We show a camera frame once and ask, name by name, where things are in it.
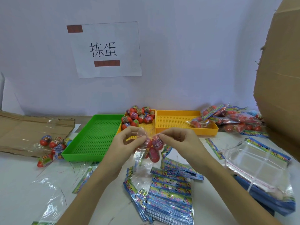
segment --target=table surface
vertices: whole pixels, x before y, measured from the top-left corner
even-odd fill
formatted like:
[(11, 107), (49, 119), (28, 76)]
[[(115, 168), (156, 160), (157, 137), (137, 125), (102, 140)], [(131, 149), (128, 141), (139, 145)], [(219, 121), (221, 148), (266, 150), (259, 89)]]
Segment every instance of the table surface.
[[(76, 131), (79, 132), (91, 117), (63, 116), (60, 118), (75, 118), (76, 123), (81, 124)], [(223, 147), (223, 149), (237, 145), (244, 138), (245, 136), (242, 135), (225, 132), (219, 132), (217, 136), (210, 137), (218, 148)], [(262, 143), (275, 147), (267, 139), (264, 139)], [(223, 162), (217, 158), (208, 144), (204, 145), (215, 159)], [(46, 209), (57, 210), (57, 216), (60, 216), (75, 198), (76, 195), (72, 191), (90, 165), (88, 162), (54, 161), (48, 167), (41, 169), (36, 164), (36, 158), (0, 153), (1, 224), (31, 224), (33, 221), (39, 221)], [(94, 211), (91, 225), (148, 224), (140, 219), (122, 184), (126, 177), (126, 169), (130, 166), (133, 166), (132, 158), (124, 164), (117, 179), (106, 188)], [(298, 175), (300, 163), (293, 160), (289, 166), (289, 172), (295, 199), (298, 202), (300, 200), (300, 176)], [(194, 183), (193, 206), (195, 224), (237, 224), (207, 179)], [(285, 225), (296, 225), (300, 221), (300, 209), (296, 207), (296, 211), (286, 217), (276, 213), (275, 217)]]

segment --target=white paper sign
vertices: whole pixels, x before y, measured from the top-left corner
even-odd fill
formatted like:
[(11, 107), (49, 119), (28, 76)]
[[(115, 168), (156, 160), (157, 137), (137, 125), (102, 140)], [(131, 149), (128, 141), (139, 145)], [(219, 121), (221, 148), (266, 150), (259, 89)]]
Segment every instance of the white paper sign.
[(137, 22), (67, 29), (79, 78), (142, 75)]

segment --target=right hand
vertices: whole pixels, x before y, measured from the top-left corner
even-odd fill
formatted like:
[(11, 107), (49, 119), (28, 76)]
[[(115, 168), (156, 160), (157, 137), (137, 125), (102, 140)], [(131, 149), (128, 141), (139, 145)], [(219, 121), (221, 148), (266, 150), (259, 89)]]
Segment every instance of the right hand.
[(204, 173), (215, 159), (206, 150), (198, 136), (191, 129), (170, 128), (159, 134), (159, 138), (176, 151), (199, 173)]

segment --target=flattened cardboard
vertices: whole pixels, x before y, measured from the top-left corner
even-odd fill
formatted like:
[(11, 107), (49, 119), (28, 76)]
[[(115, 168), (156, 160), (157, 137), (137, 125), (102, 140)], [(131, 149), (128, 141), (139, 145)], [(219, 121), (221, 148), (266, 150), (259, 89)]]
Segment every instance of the flattened cardboard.
[(262, 47), (254, 98), (270, 138), (300, 161), (300, 0), (283, 0)]
[(43, 136), (64, 139), (74, 127), (74, 119), (32, 117), (0, 111), (0, 151), (41, 157), (51, 152), (48, 146), (39, 145)]

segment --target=cardboard sheet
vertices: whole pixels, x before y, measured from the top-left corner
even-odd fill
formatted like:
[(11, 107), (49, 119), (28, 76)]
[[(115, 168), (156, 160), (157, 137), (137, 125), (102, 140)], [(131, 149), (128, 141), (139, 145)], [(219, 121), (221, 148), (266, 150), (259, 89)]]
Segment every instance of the cardboard sheet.
[(283, 0), (262, 47), (254, 98), (270, 139), (300, 160), (300, 0)]
[(74, 127), (74, 119), (32, 117), (0, 111), (0, 151), (41, 157), (51, 151), (48, 146), (39, 144), (43, 136), (64, 139)]

